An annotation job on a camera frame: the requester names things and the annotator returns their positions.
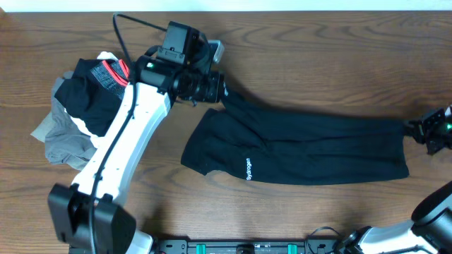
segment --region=wooden table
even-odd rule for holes
[[[242,92],[274,107],[411,118],[452,103],[452,13],[133,13],[198,28],[225,43],[222,69]],[[77,171],[50,165],[30,133],[50,109],[50,87],[79,58],[120,55],[111,13],[7,13],[0,19],[0,252],[66,253],[47,195]],[[164,34],[121,20],[134,57]],[[180,157],[208,107],[177,104],[133,177],[126,209],[155,236],[304,238],[320,226],[343,233],[387,226],[452,178],[452,153],[430,157],[404,140],[407,179],[284,186],[225,173],[202,176]]]

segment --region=black leggings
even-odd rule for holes
[[[323,185],[402,179],[403,122],[260,109],[228,89],[209,109],[181,163],[267,183]]]

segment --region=camera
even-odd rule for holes
[[[195,104],[219,102],[225,77],[210,67],[220,62],[224,50],[221,41],[208,41],[197,29],[172,21],[163,45],[151,47],[136,61],[137,81],[167,92],[172,104],[177,97]]]

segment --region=black cable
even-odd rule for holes
[[[319,232],[319,231],[322,231],[322,230],[331,230],[331,231],[333,231],[334,233],[336,233],[340,238],[343,238],[343,235],[342,235],[342,234],[340,234],[339,232],[337,232],[334,228],[332,228],[332,227],[330,227],[330,226],[319,227],[318,229],[314,230],[314,232],[312,232],[310,235],[308,235],[308,236],[306,237],[306,243],[307,243],[307,245],[308,245],[308,247],[309,247],[309,250],[311,251],[312,254],[317,254],[317,253],[315,253],[315,252],[312,250],[311,244],[309,244],[309,237],[312,237],[315,233],[317,233],[317,232]],[[331,254],[331,253],[334,253],[334,249],[333,249],[332,251],[326,252],[325,254]]]
[[[113,139],[112,144],[108,147],[107,152],[105,153],[104,158],[102,159],[102,162],[100,162],[100,166],[99,169],[97,170],[97,173],[95,175],[94,178],[94,183],[93,183],[93,189],[91,190],[91,195],[90,195],[90,209],[89,209],[89,213],[88,213],[88,223],[89,223],[89,227],[90,227],[90,242],[91,242],[91,251],[93,254],[97,253],[97,246],[96,246],[96,239],[95,239],[95,227],[94,227],[94,206],[95,206],[95,200],[96,200],[96,192],[97,192],[97,186],[99,185],[99,181],[101,180],[101,175],[102,175],[102,171],[105,168],[105,163],[108,160],[108,157],[110,156],[110,154],[112,153],[112,150],[114,149],[114,146],[116,145],[116,143],[118,142],[119,138],[121,137],[121,134],[124,132],[124,129],[127,126],[127,123],[130,121],[130,119],[133,117],[133,111],[135,110],[135,106],[136,106],[136,97],[137,97],[137,90],[136,90],[136,76],[135,76],[135,68],[134,68],[134,64],[129,56],[129,53],[127,52],[127,48],[126,45],[124,44],[124,41],[121,37],[121,34],[119,33],[119,29],[117,26],[117,17],[121,17],[121,18],[125,18],[128,20],[132,20],[135,21],[137,23],[143,24],[143,25],[147,25],[150,26],[152,28],[161,30],[166,32],[166,29],[161,28],[157,25],[153,25],[151,23],[147,23],[145,21],[139,20],[137,18],[132,18],[130,16],[121,14],[121,13],[115,13],[113,15],[113,27],[114,27],[114,32],[116,33],[116,36],[118,37],[119,43],[121,45],[122,51],[124,52],[124,56],[126,58],[126,64],[129,67],[130,70],[130,74],[128,76],[129,78],[129,82],[132,84],[133,86],[133,97],[132,97],[132,105],[130,107],[130,110],[127,114],[126,120],[123,122],[121,128],[119,129],[118,133],[116,134],[116,136]]]

